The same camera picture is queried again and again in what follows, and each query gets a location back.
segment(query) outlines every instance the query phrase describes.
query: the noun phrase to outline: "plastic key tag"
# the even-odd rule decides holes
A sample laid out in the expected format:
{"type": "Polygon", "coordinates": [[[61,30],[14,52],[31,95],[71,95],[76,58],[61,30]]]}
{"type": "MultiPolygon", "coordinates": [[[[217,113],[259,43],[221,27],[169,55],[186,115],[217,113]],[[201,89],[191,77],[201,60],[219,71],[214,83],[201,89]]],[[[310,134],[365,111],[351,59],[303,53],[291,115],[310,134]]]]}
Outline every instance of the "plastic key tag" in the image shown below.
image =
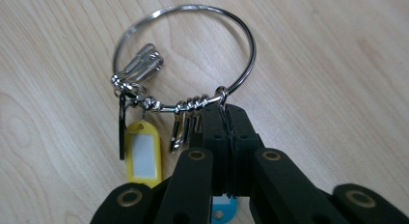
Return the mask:
{"type": "Polygon", "coordinates": [[[220,197],[213,197],[213,207],[211,215],[212,224],[222,224],[231,221],[237,210],[235,198],[229,198],[226,194],[220,197]]]}
{"type": "Polygon", "coordinates": [[[129,182],[155,187],[162,182],[160,138],[156,128],[141,120],[125,132],[125,163],[129,182]]]}

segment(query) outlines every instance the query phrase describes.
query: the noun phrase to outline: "key tag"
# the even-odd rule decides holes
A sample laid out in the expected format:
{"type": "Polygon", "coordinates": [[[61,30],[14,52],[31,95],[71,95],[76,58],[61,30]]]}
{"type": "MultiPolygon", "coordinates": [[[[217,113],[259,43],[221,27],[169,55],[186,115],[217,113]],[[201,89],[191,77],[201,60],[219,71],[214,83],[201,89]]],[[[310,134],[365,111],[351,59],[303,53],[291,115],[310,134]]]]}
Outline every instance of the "key tag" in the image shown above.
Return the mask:
{"type": "Polygon", "coordinates": [[[226,97],[231,95],[248,77],[256,61],[256,44],[254,37],[247,25],[236,15],[228,11],[207,5],[180,5],[158,10],[147,15],[139,22],[132,25],[120,38],[115,50],[113,61],[113,76],[111,82],[115,87],[115,94],[120,99],[120,159],[125,158],[125,108],[140,107],[145,111],[174,113],[175,123],[169,141],[169,150],[174,153],[182,146],[189,147],[189,136],[201,130],[199,110],[215,102],[224,103],[226,97]],[[132,51],[137,36],[144,27],[155,19],[175,13],[212,13],[224,16],[237,24],[244,32],[250,47],[250,58],[244,71],[229,86],[220,86],[213,97],[208,95],[195,96],[181,100],[175,105],[163,104],[155,97],[149,95],[148,89],[141,83],[160,72],[163,59],[151,43],[145,45],[138,53],[132,51]]]}
{"type": "Polygon", "coordinates": [[[211,223],[223,224],[228,223],[234,218],[237,211],[237,201],[231,196],[229,198],[226,194],[220,197],[213,196],[213,207],[211,209],[211,223]]]}
{"type": "Polygon", "coordinates": [[[160,138],[145,120],[127,127],[124,137],[126,177],[129,182],[155,187],[162,182],[160,138]]]}

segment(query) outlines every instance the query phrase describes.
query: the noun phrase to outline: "metal key ring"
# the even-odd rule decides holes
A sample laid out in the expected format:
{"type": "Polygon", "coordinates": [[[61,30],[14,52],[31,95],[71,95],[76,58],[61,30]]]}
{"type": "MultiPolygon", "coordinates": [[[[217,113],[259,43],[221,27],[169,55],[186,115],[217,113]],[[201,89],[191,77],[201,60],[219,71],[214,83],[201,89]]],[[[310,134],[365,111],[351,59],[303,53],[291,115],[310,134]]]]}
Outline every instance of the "metal key ring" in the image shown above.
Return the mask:
{"type": "MultiPolygon", "coordinates": [[[[135,35],[143,26],[147,25],[149,22],[159,18],[160,16],[164,14],[170,14],[174,12],[182,12],[182,11],[206,11],[206,12],[212,12],[212,13],[217,13],[222,16],[225,16],[232,21],[234,21],[240,28],[244,31],[247,41],[249,42],[250,46],[250,58],[247,63],[246,68],[244,71],[240,74],[240,76],[229,86],[226,90],[227,95],[231,95],[237,88],[244,82],[244,80],[248,77],[250,72],[253,69],[253,66],[256,61],[256,43],[254,40],[254,37],[250,31],[250,29],[247,27],[247,25],[236,15],[229,13],[228,11],[207,6],[207,5],[180,5],[180,6],[174,6],[174,7],[169,7],[165,9],[158,10],[152,14],[149,14],[146,16],[144,19],[140,20],[139,22],[135,23],[133,26],[131,26],[121,37],[117,48],[115,50],[115,55],[114,55],[114,62],[113,62],[113,71],[114,73],[117,73],[121,70],[119,70],[118,63],[119,63],[119,56],[121,55],[121,52],[123,50],[123,47],[126,43],[126,41],[135,35]]],[[[147,97],[144,99],[144,101],[141,102],[142,106],[146,110],[151,110],[154,112],[173,112],[173,113],[180,113],[184,111],[190,111],[190,110],[195,110],[199,108],[203,108],[207,105],[210,105],[216,101],[220,101],[220,99],[223,98],[222,94],[215,94],[214,97],[212,98],[206,98],[206,99],[199,99],[196,100],[195,105],[189,105],[187,102],[184,103],[184,105],[165,105],[162,104],[159,100],[156,100],[154,97],[147,97]]]]}

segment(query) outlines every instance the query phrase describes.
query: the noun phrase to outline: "metal clip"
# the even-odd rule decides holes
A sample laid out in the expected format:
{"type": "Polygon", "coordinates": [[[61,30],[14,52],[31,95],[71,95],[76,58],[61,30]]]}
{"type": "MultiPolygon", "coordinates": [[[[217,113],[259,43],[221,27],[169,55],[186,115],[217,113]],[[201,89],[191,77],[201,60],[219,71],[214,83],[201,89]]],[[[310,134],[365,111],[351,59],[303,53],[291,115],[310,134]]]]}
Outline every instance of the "metal clip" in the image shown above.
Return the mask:
{"type": "Polygon", "coordinates": [[[199,100],[197,100],[197,102],[196,102],[197,105],[198,105],[198,107],[195,110],[195,117],[196,117],[195,132],[196,133],[202,132],[202,116],[201,116],[201,113],[200,113],[200,109],[205,107],[208,98],[209,98],[209,96],[207,94],[203,94],[202,97],[199,100]]]}
{"type": "Polygon", "coordinates": [[[191,131],[191,125],[193,120],[193,113],[194,113],[194,103],[192,98],[188,98],[186,100],[187,103],[187,111],[184,114],[184,122],[183,122],[183,143],[184,146],[189,148],[189,134],[191,131]]]}
{"type": "Polygon", "coordinates": [[[160,72],[163,58],[152,43],[146,44],[122,71],[116,72],[111,77],[111,82],[121,91],[134,94],[141,89],[140,82],[148,80],[160,72]]]}
{"type": "Polygon", "coordinates": [[[187,134],[184,137],[185,138],[185,146],[186,148],[190,147],[190,137],[192,134],[197,132],[198,129],[198,124],[199,124],[199,117],[200,117],[200,112],[199,108],[201,106],[201,98],[200,97],[193,97],[193,99],[189,100],[187,102],[188,106],[191,107],[193,110],[189,110],[186,113],[186,116],[188,116],[189,119],[189,124],[187,124],[187,134]]]}
{"type": "Polygon", "coordinates": [[[224,86],[219,86],[214,92],[214,96],[220,96],[219,106],[222,110],[225,110],[226,100],[229,96],[229,90],[224,86]]]}
{"type": "Polygon", "coordinates": [[[177,112],[175,113],[175,122],[170,143],[170,151],[172,154],[180,149],[180,147],[184,144],[185,131],[181,128],[180,125],[184,123],[184,114],[179,110],[185,105],[186,102],[182,100],[177,103],[177,112]]]}

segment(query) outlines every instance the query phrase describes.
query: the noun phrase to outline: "wood grain surface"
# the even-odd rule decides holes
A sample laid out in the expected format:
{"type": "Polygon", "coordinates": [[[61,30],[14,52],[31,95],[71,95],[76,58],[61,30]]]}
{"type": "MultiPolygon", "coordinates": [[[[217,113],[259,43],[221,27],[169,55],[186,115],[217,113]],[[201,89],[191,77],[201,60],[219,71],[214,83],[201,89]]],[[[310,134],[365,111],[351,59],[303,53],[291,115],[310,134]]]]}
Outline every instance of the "wood grain surface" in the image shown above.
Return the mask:
{"type": "MultiPolygon", "coordinates": [[[[266,147],[327,192],[354,182],[409,214],[409,0],[0,0],[1,223],[89,223],[126,183],[116,43],[146,14],[191,3],[230,11],[255,35],[254,71],[228,102],[266,147]]],[[[247,62],[240,32],[208,14],[154,22],[139,40],[165,58],[151,94],[175,104],[229,86],[247,62]]],[[[168,178],[173,115],[147,120],[168,178]]],[[[232,223],[252,222],[239,199],[232,223]]]]}

